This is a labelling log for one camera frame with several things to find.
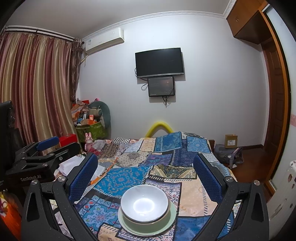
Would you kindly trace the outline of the white bowl with dots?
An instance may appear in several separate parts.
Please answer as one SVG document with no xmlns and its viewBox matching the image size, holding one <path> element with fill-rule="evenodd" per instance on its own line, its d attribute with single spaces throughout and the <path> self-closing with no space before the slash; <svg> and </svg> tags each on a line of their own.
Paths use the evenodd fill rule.
<svg viewBox="0 0 296 241">
<path fill-rule="evenodd" d="M 121 197 L 124 215 L 134 222 L 151 223 L 161 219 L 169 208 L 165 192 L 152 185 L 136 185 Z"/>
</svg>

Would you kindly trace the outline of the red box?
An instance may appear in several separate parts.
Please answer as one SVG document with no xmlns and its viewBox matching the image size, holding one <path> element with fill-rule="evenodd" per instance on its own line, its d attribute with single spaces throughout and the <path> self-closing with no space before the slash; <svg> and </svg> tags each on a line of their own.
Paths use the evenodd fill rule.
<svg viewBox="0 0 296 241">
<path fill-rule="evenodd" d="M 65 147 L 69 144 L 76 143 L 77 141 L 77 135 L 74 133 L 67 134 L 59 138 L 60 147 Z"/>
</svg>

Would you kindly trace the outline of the pink bunny toy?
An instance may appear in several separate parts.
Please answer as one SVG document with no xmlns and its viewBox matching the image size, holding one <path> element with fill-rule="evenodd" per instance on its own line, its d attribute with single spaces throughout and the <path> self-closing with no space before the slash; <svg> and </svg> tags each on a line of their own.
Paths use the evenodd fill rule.
<svg viewBox="0 0 296 241">
<path fill-rule="evenodd" d="M 89 152 L 91 147 L 93 146 L 93 138 L 91 133 L 85 133 L 85 151 Z"/>
</svg>

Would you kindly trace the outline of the green storage box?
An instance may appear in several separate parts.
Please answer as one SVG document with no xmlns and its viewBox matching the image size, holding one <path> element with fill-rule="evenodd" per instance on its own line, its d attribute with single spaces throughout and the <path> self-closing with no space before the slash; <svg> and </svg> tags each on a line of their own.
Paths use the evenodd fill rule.
<svg viewBox="0 0 296 241">
<path fill-rule="evenodd" d="M 103 127 L 101 122 L 95 123 L 88 126 L 77 126 L 76 127 L 77 137 L 80 142 L 85 142 L 85 134 L 91 133 L 92 139 L 102 140 L 107 137 L 107 130 Z"/>
</svg>

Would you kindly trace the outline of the grey green cushion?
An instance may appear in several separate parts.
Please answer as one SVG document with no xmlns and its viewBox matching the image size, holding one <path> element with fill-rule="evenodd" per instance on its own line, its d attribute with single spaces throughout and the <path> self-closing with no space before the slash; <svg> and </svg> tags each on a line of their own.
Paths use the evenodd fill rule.
<svg viewBox="0 0 296 241">
<path fill-rule="evenodd" d="M 102 101 L 93 101 L 88 105 L 89 115 L 93 115 L 95 120 L 101 121 L 104 128 L 109 128 L 111 124 L 110 110 L 107 104 Z"/>
</svg>

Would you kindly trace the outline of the striped red gold curtain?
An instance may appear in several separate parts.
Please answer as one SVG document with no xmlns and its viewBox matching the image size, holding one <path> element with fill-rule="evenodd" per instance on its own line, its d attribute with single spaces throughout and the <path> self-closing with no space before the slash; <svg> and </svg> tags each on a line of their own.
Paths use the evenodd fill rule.
<svg viewBox="0 0 296 241">
<path fill-rule="evenodd" d="M 12 101 L 26 144 L 75 134 L 81 41 L 36 33 L 1 34 L 1 102 Z"/>
</svg>

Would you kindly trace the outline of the grey backpack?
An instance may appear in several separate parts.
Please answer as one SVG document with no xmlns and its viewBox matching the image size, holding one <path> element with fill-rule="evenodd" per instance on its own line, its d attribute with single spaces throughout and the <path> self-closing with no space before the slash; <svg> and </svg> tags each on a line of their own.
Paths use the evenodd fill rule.
<svg viewBox="0 0 296 241">
<path fill-rule="evenodd" d="M 237 164 L 244 163 L 243 148 L 225 148 L 222 144 L 215 145 L 214 155 L 222 164 L 228 164 L 229 169 L 232 169 Z"/>
</svg>

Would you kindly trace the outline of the mint green plate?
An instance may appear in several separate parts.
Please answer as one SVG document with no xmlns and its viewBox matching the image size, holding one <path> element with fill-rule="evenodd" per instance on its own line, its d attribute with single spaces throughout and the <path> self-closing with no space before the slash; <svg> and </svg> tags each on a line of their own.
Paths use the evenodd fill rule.
<svg viewBox="0 0 296 241">
<path fill-rule="evenodd" d="M 160 219 L 152 223 L 136 223 L 129 220 L 121 208 L 118 210 L 118 220 L 122 228 L 140 237 L 154 237 L 169 230 L 176 219 L 177 210 L 172 201 L 169 202 L 169 208 L 166 214 Z"/>
</svg>

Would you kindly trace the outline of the cardboard box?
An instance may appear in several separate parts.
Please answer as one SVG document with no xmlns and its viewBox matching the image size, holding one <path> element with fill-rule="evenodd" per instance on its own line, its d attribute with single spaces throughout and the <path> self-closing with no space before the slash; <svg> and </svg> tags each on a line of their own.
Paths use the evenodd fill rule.
<svg viewBox="0 0 296 241">
<path fill-rule="evenodd" d="M 237 147 L 238 136 L 237 135 L 225 135 L 224 147 L 226 149 Z"/>
</svg>

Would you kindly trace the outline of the yellow foam tube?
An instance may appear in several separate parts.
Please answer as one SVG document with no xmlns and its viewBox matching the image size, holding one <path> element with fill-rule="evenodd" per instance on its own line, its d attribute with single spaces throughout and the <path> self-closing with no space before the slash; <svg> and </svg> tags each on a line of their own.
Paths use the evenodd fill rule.
<svg viewBox="0 0 296 241">
<path fill-rule="evenodd" d="M 145 134 L 146 138 L 151 138 L 154 136 L 154 134 L 159 131 L 159 130 L 163 130 L 166 133 L 173 133 L 173 129 L 164 121 L 156 121 L 147 131 L 147 133 Z"/>
</svg>

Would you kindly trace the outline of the patchwork patterned tablecloth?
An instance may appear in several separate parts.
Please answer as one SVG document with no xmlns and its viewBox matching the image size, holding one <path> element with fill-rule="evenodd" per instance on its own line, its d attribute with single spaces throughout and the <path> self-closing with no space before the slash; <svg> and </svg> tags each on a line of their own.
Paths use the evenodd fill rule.
<svg viewBox="0 0 296 241">
<path fill-rule="evenodd" d="M 122 228 L 118 210 L 124 192 L 141 184 L 163 190 L 177 210 L 173 226 L 154 240 L 193 240 L 217 207 L 194 170 L 194 157 L 203 154 L 223 175 L 232 175 L 209 142 L 193 133 L 93 142 L 88 153 L 97 156 L 98 167 L 74 206 L 98 240 L 138 240 Z"/>
</svg>

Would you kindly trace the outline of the white air conditioner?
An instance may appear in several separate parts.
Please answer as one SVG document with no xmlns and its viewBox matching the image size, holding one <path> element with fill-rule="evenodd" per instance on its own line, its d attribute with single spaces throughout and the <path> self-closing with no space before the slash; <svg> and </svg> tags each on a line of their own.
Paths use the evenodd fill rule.
<svg viewBox="0 0 296 241">
<path fill-rule="evenodd" d="M 104 33 L 96 34 L 92 37 L 87 37 L 84 40 L 84 50 L 86 55 L 91 55 L 124 42 L 124 30 L 122 28 L 115 28 Z"/>
</svg>

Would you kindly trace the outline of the wooden door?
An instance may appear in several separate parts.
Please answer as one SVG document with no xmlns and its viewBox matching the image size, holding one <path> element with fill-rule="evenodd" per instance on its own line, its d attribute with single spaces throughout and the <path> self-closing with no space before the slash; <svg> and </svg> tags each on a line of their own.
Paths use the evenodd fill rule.
<svg viewBox="0 0 296 241">
<path fill-rule="evenodd" d="M 271 155 L 271 168 L 266 182 L 270 181 L 279 166 L 287 141 L 290 121 L 290 80 L 285 55 L 271 21 L 266 14 L 263 17 L 271 37 L 262 42 L 269 83 L 269 117 L 264 148 Z"/>
</svg>

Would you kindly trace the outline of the wooden upper cabinet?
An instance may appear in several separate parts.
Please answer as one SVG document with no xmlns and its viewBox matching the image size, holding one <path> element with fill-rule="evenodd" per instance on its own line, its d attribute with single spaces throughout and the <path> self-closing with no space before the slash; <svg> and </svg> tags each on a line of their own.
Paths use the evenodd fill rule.
<svg viewBox="0 0 296 241">
<path fill-rule="evenodd" d="M 267 23 L 259 12 L 266 1 L 237 0 L 227 17 L 233 37 L 254 44 L 261 44 L 271 37 Z"/>
</svg>

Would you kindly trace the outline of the small wall monitor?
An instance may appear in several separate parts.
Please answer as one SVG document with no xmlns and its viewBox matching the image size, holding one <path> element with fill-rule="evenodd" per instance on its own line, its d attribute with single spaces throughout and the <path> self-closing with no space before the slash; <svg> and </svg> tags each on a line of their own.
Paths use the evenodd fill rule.
<svg viewBox="0 0 296 241">
<path fill-rule="evenodd" d="M 175 81 L 172 76 L 149 78 L 147 83 L 149 97 L 175 95 Z"/>
</svg>

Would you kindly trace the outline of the wall mounted television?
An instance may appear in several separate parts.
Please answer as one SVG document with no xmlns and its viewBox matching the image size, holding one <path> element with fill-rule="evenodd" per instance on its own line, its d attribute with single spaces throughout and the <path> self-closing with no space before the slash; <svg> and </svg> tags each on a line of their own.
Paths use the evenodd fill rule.
<svg viewBox="0 0 296 241">
<path fill-rule="evenodd" d="M 185 73 L 181 48 L 137 52 L 135 53 L 135 65 L 138 78 Z"/>
</svg>

